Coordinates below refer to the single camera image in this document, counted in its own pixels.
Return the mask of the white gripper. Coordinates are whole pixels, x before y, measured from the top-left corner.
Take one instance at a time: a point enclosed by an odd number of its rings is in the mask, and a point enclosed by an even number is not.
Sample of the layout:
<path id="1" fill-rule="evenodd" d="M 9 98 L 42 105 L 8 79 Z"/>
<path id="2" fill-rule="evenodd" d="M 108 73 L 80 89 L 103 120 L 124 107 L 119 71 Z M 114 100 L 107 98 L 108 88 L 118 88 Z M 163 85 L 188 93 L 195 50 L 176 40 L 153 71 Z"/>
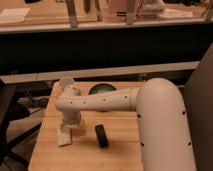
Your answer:
<path id="1" fill-rule="evenodd" d="M 62 126 L 82 130 L 84 128 L 84 120 L 80 112 L 65 112 L 62 118 Z"/>

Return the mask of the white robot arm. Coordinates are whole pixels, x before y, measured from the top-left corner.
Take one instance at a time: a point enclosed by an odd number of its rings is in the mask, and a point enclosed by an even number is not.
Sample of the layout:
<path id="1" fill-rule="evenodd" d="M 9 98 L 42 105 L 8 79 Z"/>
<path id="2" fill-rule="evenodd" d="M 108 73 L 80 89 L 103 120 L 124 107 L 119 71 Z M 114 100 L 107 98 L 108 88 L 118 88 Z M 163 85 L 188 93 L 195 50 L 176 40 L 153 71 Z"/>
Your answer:
<path id="1" fill-rule="evenodd" d="M 59 81 L 56 109 L 75 124 L 82 111 L 134 111 L 144 171 L 197 171 L 187 111 L 179 89 L 154 78 L 140 87 L 81 95 L 70 77 Z"/>

